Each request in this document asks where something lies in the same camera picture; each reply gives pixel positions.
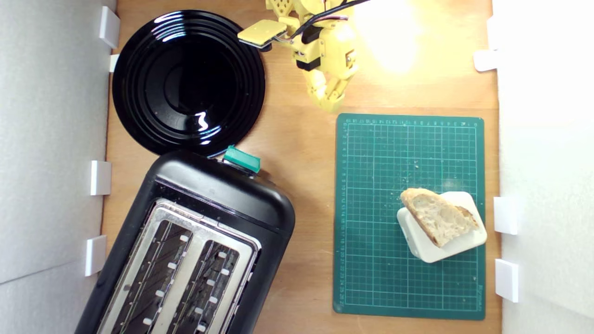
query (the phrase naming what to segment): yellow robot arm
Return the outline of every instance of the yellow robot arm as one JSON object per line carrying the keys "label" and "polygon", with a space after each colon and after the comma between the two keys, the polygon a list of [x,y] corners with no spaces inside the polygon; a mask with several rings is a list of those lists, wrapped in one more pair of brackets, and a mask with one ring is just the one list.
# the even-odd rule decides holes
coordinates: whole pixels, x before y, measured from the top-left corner
{"label": "yellow robot arm", "polygon": [[[292,51],[308,93],[322,109],[335,112],[358,70],[355,33],[346,22],[352,6],[367,0],[265,0],[278,21],[262,20],[238,34],[260,49],[277,41]],[[299,18],[289,14],[296,11]]]}

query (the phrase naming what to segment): black plate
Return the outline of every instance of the black plate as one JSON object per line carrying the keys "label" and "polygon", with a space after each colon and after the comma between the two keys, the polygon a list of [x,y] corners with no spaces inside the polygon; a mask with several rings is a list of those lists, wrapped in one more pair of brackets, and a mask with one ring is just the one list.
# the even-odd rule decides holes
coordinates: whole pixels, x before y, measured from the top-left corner
{"label": "black plate", "polygon": [[211,157],[239,142],[264,101],[260,54],[238,41],[242,29],[198,10],[168,13],[140,28],[120,53],[113,102],[146,149],[186,149]]}

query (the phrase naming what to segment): wooden table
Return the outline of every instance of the wooden table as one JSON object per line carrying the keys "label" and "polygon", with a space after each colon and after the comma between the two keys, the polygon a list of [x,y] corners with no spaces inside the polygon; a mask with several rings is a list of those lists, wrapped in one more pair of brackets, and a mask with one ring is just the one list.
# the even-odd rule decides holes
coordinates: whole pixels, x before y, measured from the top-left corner
{"label": "wooden table", "polygon": [[[263,0],[119,0],[120,46],[152,18],[191,8],[216,12],[244,27],[274,18]],[[494,292],[500,239],[493,231],[491,200],[499,185],[497,82],[494,73],[477,73],[472,64],[472,53],[486,47],[491,1],[373,0],[355,12],[361,70],[347,90],[342,112],[466,115],[485,120],[486,319],[334,313],[336,115],[312,105],[289,51],[277,46],[263,54],[267,93],[261,116],[238,147],[262,158],[273,181],[290,195],[297,221],[255,333],[501,333],[501,299]],[[113,163],[113,187],[105,200],[102,231],[110,247],[155,158],[122,128],[110,103],[107,160]]]}

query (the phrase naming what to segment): cutting mat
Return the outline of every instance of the cutting mat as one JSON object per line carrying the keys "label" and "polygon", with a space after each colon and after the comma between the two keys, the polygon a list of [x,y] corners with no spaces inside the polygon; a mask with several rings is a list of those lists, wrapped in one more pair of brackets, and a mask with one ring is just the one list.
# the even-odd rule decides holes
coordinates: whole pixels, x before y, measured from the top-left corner
{"label": "cutting mat", "polygon": [[423,187],[470,193],[485,221],[483,120],[341,114],[336,138],[334,310],[484,319],[485,246],[424,263],[396,219]]}

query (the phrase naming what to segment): black toaster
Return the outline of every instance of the black toaster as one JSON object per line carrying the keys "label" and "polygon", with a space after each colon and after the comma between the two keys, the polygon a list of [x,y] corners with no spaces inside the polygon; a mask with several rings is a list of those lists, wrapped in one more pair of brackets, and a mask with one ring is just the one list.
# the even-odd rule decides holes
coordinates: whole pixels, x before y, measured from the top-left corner
{"label": "black toaster", "polygon": [[287,197],[233,159],[162,155],[76,334],[251,333],[294,224]]}

